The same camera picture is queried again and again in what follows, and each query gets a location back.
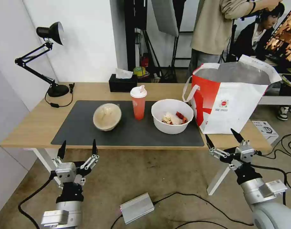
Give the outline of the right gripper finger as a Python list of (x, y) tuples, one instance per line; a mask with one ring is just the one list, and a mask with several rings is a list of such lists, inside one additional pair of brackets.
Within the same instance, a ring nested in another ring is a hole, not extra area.
[(237, 140), (237, 142), (239, 143), (239, 145), (238, 145), (239, 148), (250, 146), (250, 142), (245, 140), (240, 133), (236, 132), (232, 128), (230, 130), (231, 130), (233, 136), (235, 137), (235, 139)]
[(230, 154), (228, 152), (216, 148), (207, 134), (205, 134), (205, 137), (206, 144), (209, 148), (209, 154), (215, 157), (216, 159), (219, 159), (221, 162), (231, 164)]

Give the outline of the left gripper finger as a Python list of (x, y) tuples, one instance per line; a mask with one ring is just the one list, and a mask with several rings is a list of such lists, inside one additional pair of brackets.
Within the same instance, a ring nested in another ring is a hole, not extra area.
[(80, 166), (81, 172), (90, 173), (98, 161), (99, 161), (98, 149), (96, 145), (96, 140), (94, 139), (92, 145), (92, 155)]
[(58, 149), (57, 157), (52, 159), (52, 162), (54, 163), (56, 168), (58, 168), (58, 166), (63, 162), (65, 151), (66, 151), (66, 140)]

